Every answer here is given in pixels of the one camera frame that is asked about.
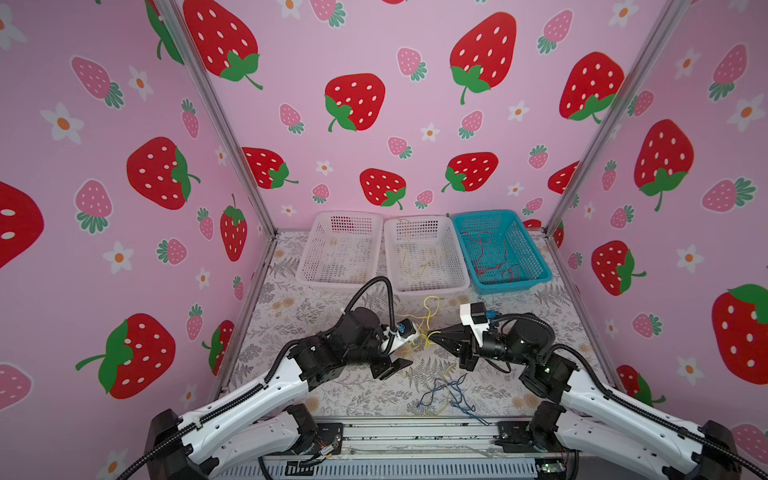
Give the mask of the left white plastic basket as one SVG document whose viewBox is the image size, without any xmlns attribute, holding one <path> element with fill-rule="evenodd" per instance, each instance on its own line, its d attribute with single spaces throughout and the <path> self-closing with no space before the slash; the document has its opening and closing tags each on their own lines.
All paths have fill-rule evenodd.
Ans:
<svg viewBox="0 0 768 480">
<path fill-rule="evenodd" d="M 376 276 L 384 220 L 364 212 L 323 212 L 316 216 L 296 279 L 318 288 L 359 289 Z"/>
</svg>

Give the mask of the teal plastic basket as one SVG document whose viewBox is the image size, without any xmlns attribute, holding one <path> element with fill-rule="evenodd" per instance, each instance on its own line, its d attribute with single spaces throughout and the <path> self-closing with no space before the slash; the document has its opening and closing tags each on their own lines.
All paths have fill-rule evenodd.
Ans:
<svg viewBox="0 0 768 480">
<path fill-rule="evenodd" d="M 527 291 L 552 280 L 551 269 L 515 212 L 469 212 L 452 222 L 478 293 Z"/>
</svg>

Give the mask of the left aluminium corner post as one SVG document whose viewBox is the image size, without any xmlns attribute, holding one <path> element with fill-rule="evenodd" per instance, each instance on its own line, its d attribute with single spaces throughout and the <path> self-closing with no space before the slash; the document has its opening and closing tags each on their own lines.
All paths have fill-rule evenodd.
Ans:
<svg viewBox="0 0 768 480">
<path fill-rule="evenodd" d="M 213 88 L 209 72 L 206 70 L 202 57 L 197 51 L 191 33 L 185 24 L 182 8 L 176 1 L 169 0 L 157 1 L 157 7 L 164 16 L 165 24 L 172 40 L 175 42 L 179 53 L 185 62 L 186 68 L 211 118 L 221 144 L 228 154 L 238 179 L 263 225 L 265 234 L 270 239 L 275 238 L 277 229 L 259 194 L 259 188 L 257 187 L 256 181 L 252 178 L 252 173 L 245 155 L 241 150 L 241 146 L 234 135 L 225 110 Z"/>
</svg>

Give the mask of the aluminium corner post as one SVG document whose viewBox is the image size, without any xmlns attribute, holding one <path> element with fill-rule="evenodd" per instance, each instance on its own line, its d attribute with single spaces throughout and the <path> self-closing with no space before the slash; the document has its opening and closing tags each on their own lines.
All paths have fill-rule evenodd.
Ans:
<svg viewBox="0 0 768 480">
<path fill-rule="evenodd" d="M 157 1 L 157 7 L 164 16 L 165 24 L 172 40 L 175 42 L 179 53 L 185 62 L 186 68 L 211 118 L 221 144 L 228 154 L 238 179 L 263 225 L 265 234 L 270 239 L 275 238 L 277 229 L 259 194 L 259 188 L 257 187 L 256 181 L 252 178 L 252 173 L 245 155 L 241 150 L 241 146 L 234 135 L 225 110 L 213 88 L 209 72 L 206 70 L 202 57 L 197 51 L 191 33 L 185 24 L 182 8 L 176 1 L 169 0 Z"/>
<path fill-rule="evenodd" d="M 564 196 L 553 212 L 547 227 L 544 229 L 547 240 L 554 239 L 556 227 L 564 220 L 580 188 L 588 179 L 594 164 L 610 142 L 611 134 L 614 128 L 621 123 L 625 110 L 635 91 L 642 86 L 647 76 L 651 73 L 654 64 L 663 53 L 666 44 L 674 35 L 689 7 L 689 1 L 673 0 L 665 2 L 657 20 L 642 44 L 631 69 L 626 74 L 625 81 L 617 94 L 617 99 L 613 101 L 608 113 L 602 119 L 602 123 L 585 150 Z"/>
</svg>

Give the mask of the right aluminium corner post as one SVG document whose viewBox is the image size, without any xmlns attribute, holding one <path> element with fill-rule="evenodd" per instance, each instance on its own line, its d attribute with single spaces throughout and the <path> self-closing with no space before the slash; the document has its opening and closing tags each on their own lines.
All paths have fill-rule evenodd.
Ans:
<svg viewBox="0 0 768 480">
<path fill-rule="evenodd" d="M 602 119 L 602 123 L 585 150 L 564 196 L 553 212 L 547 227 L 544 229 L 547 240 L 554 239 L 556 227 L 564 220 L 580 188 L 588 179 L 594 164 L 610 142 L 611 134 L 614 128 L 621 123 L 625 110 L 635 91 L 642 86 L 647 76 L 651 73 L 654 64 L 663 53 L 666 44 L 674 35 L 689 7 L 689 1 L 673 0 L 665 2 L 657 20 L 642 44 L 631 69 L 626 74 L 625 81 L 617 94 L 617 99 L 613 101 L 608 113 Z"/>
</svg>

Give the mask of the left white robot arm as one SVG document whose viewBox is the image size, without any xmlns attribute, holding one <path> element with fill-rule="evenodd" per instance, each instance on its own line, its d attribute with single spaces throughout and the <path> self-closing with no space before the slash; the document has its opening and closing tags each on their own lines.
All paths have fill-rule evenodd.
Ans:
<svg viewBox="0 0 768 480">
<path fill-rule="evenodd" d="M 146 469 L 153 479 L 210 479 L 234 464 L 237 435 L 254 436 L 258 420 L 338 378 L 346 367 L 367 365 L 374 378 L 389 378 L 409 364 L 392 354 L 416 334 L 410 320 L 396 321 L 393 306 L 391 281 L 368 280 L 332 327 L 287 342 L 266 373 L 181 416 L 172 410 L 158 414 L 145 453 L 120 478 Z"/>
</svg>

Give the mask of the middle white plastic basket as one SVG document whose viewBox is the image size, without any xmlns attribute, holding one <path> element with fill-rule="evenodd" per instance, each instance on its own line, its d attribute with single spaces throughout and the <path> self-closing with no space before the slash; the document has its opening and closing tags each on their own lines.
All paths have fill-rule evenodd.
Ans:
<svg viewBox="0 0 768 480">
<path fill-rule="evenodd" d="M 387 277 L 399 296 L 445 296 L 469 288 L 453 222 L 446 216 L 394 218 L 384 223 Z"/>
</svg>

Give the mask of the white plastic basket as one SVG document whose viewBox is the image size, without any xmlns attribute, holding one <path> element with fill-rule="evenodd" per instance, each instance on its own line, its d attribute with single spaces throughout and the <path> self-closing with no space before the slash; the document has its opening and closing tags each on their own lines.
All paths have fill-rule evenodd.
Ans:
<svg viewBox="0 0 768 480">
<path fill-rule="evenodd" d="M 359 289 L 376 276 L 384 220 L 364 212 L 323 212 L 316 216 L 296 279 L 318 288 Z"/>
<path fill-rule="evenodd" d="M 453 222 L 446 216 L 394 218 L 384 223 L 387 277 L 399 296 L 445 296 L 469 288 Z"/>
</svg>

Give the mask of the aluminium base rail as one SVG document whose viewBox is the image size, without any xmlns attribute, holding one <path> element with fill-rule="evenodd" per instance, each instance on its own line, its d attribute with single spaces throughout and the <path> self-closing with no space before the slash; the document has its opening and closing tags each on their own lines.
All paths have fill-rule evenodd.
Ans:
<svg viewBox="0 0 768 480">
<path fill-rule="evenodd" d="M 285 418 L 219 447 L 213 479 L 661 479 L 663 462 L 599 422 L 566 415 L 565 437 L 536 447 L 526 419 L 321 419 L 331 456 L 294 454 Z"/>
</svg>

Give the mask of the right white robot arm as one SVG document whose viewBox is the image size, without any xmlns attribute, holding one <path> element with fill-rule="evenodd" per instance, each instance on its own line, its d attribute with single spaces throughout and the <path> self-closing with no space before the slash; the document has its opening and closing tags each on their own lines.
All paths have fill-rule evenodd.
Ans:
<svg viewBox="0 0 768 480">
<path fill-rule="evenodd" d="M 531 313 L 488 319 L 465 304 L 457 325 L 428 338 L 474 370 L 478 361 L 522 366 L 522 384 L 542 399 L 529 424 L 540 445 L 554 441 L 653 479 L 738 479 L 765 470 L 737 452 L 733 433 L 714 421 L 697 425 L 668 415 L 603 384 L 573 347 Z"/>
</svg>

